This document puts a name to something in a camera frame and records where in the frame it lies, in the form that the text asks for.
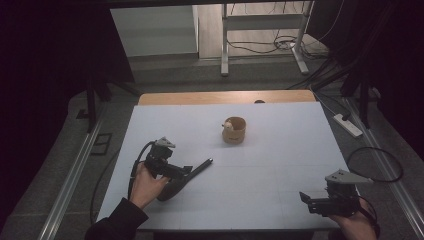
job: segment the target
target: black sleeve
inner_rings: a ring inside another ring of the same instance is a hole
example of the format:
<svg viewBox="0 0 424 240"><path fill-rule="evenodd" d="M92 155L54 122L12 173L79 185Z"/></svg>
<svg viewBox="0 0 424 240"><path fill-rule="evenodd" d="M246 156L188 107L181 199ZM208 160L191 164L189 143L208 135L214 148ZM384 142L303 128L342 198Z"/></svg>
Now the black sleeve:
<svg viewBox="0 0 424 240"><path fill-rule="evenodd" d="M130 240L137 228L148 219L136 205L122 198L108 218L93 224L85 234L85 240Z"/></svg>

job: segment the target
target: gripper camera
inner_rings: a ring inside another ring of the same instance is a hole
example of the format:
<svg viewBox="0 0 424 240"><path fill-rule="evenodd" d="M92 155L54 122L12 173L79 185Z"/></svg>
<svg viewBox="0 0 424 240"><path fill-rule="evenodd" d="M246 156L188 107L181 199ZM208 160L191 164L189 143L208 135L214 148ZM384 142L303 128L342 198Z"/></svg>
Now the gripper camera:
<svg viewBox="0 0 424 240"><path fill-rule="evenodd" d="M325 180L327 181L328 198L312 199L299 192L300 199L308 205L309 212L320 214L323 217L329 215L350 217L360 211L362 208L355 184L373 182L371 179L341 169L326 176Z"/></svg>
<svg viewBox="0 0 424 240"><path fill-rule="evenodd" d="M172 156L172 150L169 148L175 148L175 144L168 141L166 137L156 141L151 141L143 147L140 155L134 162L131 171L130 183L128 185L128 198L130 197L134 179L137 174L137 166L142 161L141 156L149 146L151 146L151 148L146 156L146 160L144 161L144 166L149 170L154 178L156 178L157 175L163 175L171 179L182 180L193 168L193 166L184 166L181 168L168 163L168 158Z"/></svg>

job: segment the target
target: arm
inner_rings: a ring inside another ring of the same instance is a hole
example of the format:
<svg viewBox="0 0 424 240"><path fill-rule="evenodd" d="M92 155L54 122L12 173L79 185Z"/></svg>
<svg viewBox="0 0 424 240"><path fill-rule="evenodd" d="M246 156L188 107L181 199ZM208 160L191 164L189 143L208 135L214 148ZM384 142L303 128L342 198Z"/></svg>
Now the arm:
<svg viewBox="0 0 424 240"><path fill-rule="evenodd" d="M360 199L362 208L367 209L368 205ZM367 217L357 212L349 218L341 216L329 216L341 228L343 234L348 240L376 240L377 236Z"/></svg>
<svg viewBox="0 0 424 240"><path fill-rule="evenodd" d="M154 179L143 163L137 176L130 200L123 198L108 218L93 224L86 232L86 240L129 240L148 217L143 209L162 191L169 178Z"/></svg>

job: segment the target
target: wooden table edge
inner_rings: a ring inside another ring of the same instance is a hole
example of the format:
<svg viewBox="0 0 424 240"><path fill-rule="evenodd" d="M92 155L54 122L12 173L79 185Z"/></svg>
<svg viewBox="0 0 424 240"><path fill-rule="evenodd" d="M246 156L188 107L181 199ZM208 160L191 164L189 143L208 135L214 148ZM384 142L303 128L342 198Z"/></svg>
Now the wooden table edge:
<svg viewBox="0 0 424 240"><path fill-rule="evenodd" d="M225 92L146 93L138 105L243 104L262 100L268 103L315 102L310 90L264 90Z"/></svg>

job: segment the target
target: black curtain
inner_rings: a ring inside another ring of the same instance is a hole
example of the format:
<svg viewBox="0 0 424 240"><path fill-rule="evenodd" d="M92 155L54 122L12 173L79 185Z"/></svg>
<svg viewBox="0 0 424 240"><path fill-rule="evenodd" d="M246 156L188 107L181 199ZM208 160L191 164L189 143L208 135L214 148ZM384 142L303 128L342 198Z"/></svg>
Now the black curtain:
<svg viewBox="0 0 424 240"><path fill-rule="evenodd" d="M0 2L1 227L31 183L88 77L134 81L110 11Z"/></svg>

